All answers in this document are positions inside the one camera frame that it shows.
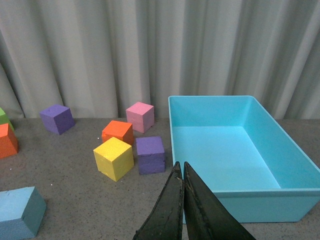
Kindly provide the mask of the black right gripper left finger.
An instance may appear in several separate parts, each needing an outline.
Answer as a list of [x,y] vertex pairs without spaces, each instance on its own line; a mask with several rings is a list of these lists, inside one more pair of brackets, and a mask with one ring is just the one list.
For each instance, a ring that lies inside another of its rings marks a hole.
[[176,162],[145,222],[135,232],[134,240],[181,240],[184,191],[181,165]]

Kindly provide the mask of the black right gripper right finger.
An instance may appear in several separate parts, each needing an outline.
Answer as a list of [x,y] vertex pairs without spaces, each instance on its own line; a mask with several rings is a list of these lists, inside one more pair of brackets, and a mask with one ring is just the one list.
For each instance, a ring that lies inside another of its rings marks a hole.
[[253,240],[188,162],[184,163],[184,215],[190,240]]

